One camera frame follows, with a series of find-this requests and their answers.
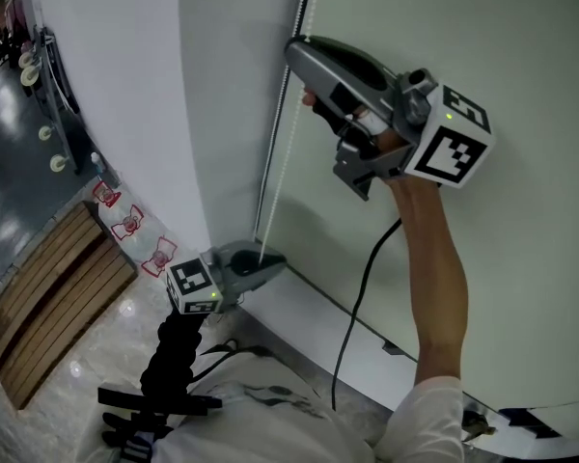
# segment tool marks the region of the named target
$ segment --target white wheel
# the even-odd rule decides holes
[[[33,86],[38,80],[39,71],[34,66],[26,67],[23,72],[21,72],[21,84],[24,86]]]
[[[44,125],[39,129],[39,139],[46,141],[51,137],[53,129],[49,125]]]
[[[26,51],[25,53],[22,53],[21,56],[19,57],[19,67],[20,68],[30,67],[34,61],[35,57],[32,54],[32,52]]]
[[[62,172],[67,166],[67,159],[62,154],[55,154],[51,156],[49,161],[49,168],[52,172]]]

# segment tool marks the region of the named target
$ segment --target black cable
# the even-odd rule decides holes
[[[335,373],[332,376],[332,389],[331,389],[331,398],[332,398],[332,409],[337,410],[337,398],[336,398],[336,391],[337,391],[337,379],[339,377],[339,369],[341,368],[341,362],[344,359],[345,349],[347,348],[347,343],[349,342],[349,336],[351,335],[351,330],[354,327],[354,323],[356,322],[356,316],[358,315],[358,309],[360,309],[360,304],[363,302],[363,297],[365,296],[365,290],[367,289],[367,282],[369,281],[369,275],[371,273],[371,268],[373,266],[373,262],[377,257],[377,253],[379,249],[381,249],[384,242],[388,240],[390,235],[392,235],[399,227],[401,226],[401,219],[399,218],[395,224],[390,227],[382,237],[377,241],[373,250],[371,251],[371,255],[369,256],[369,260],[367,261],[367,266],[365,267],[365,271],[363,272],[363,279],[360,284],[360,291],[358,292],[358,298],[356,299],[356,303],[354,304],[354,308],[351,311],[351,319],[349,320],[349,327],[347,328],[347,333],[345,333],[344,342],[341,345],[341,351],[339,352],[339,358],[337,359],[337,364],[335,365]]]

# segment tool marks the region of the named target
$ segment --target bare forearm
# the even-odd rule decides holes
[[[420,344],[417,382],[435,375],[460,377],[467,283],[439,190],[434,182],[414,177],[389,185],[409,249],[412,312]]]

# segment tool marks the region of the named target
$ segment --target dark floor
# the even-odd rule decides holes
[[[17,253],[85,183],[91,166],[76,176],[69,166],[60,174],[49,160],[62,153],[56,135],[39,140],[49,121],[19,83],[19,69],[0,67],[0,278]]]

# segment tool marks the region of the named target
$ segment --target wooden plank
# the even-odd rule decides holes
[[[9,286],[7,286],[7,289],[0,297],[0,321],[5,314],[5,311],[10,310],[13,304],[17,301],[22,290],[37,279],[44,261],[55,253],[77,228],[79,228],[86,220],[90,219],[92,219],[92,217],[82,204],[70,213],[63,222],[61,222],[58,227],[47,236],[45,241],[40,245],[40,249],[35,251],[35,253],[33,253],[33,255],[26,261],[22,269],[17,272]]]
[[[26,380],[34,365],[42,359],[45,352],[73,318],[77,317],[86,304],[122,269],[124,264],[124,258],[119,253],[109,264],[105,264],[100,272],[97,272],[99,266],[95,266],[94,270],[87,273],[79,285],[63,299],[50,317],[43,322],[36,333],[34,344],[26,346],[17,359],[9,382],[3,384],[3,388],[10,399],[14,399],[14,395]]]
[[[112,240],[105,240],[90,256],[82,262],[67,282],[60,287],[49,302],[42,308],[37,317],[34,318],[28,329],[21,339],[17,342],[14,350],[9,354],[5,365],[0,369],[0,382],[7,389],[13,380],[14,373],[17,372],[16,365],[21,364],[22,355],[26,348],[34,348],[39,343],[37,332],[44,322],[50,318],[51,314],[61,304],[63,299],[72,290],[81,288],[84,284],[84,278],[91,269],[97,269],[98,274],[109,265],[120,253],[118,247]]]
[[[67,268],[100,236],[104,236],[101,227],[94,220],[91,220],[90,226],[89,222],[86,221],[65,241],[60,251],[51,256],[43,265],[39,273],[44,276],[41,282],[36,284],[35,282],[38,281],[36,279],[35,282],[24,288],[18,303],[14,304],[4,317],[6,327],[3,327],[3,333],[0,335],[0,366],[3,356],[9,354],[8,349],[12,339],[30,312]]]
[[[88,329],[102,311],[135,279],[135,270],[128,263],[124,263],[120,271],[98,291],[83,309],[66,324],[62,334],[56,339],[49,350],[45,352],[42,359],[35,364],[30,371],[30,375],[21,385],[13,398],[16,409],[23,408],[31,399],[35,391],[39,388],[44,377],[62,359],[70,346]]]

